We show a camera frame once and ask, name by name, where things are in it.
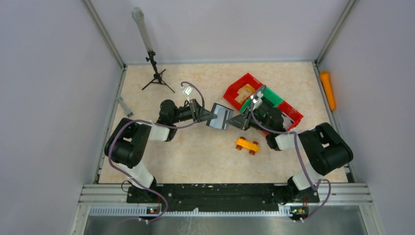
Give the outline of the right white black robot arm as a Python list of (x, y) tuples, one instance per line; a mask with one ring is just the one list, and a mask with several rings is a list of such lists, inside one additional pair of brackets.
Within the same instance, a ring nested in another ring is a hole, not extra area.
[(227, 123), (241, 130), (255, 128), (267, 133), (268, 146), (275, 151), (294, 149), (301, 170), (290, 177), (287, 185), (276, 193), (279, 204), (301, 201), (307, 192), (316, 191), (324, 177), (351, 162), (353, 152), (327, 122), (300, 133), (284, 127), (287, 116), (278, 108), (247, 108)]

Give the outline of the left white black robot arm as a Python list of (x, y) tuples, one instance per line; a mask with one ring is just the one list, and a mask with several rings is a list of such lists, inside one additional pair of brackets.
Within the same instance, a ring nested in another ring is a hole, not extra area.
[(152, 186), (156, 179), (142, 161), (147, 143), (172, 141), (180, 129), (176, 123), (192, 120), (196, 124), (215, 118), (217, 114), (205, 109), (195, 99), (186, 101), (182, 107), (167, 99), (160, 104), (156, 122), (122, 118), (107, 141), (104, 154), (110, 164), (133, 180), (133, 185), (139, 188), (138, 196), (144, 202), (152, 202), (157, 196), (157, 189)]

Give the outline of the black leather card holder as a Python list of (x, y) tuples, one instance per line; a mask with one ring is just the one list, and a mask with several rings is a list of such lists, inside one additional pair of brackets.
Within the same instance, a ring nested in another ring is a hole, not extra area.
[(211, 112), (217, 117), (208, 120), (206, 126), (218, 130), (226, 130), (228, 126), (227, 121), (232, 118), (234, 110), (219, 103), (214, 103)]

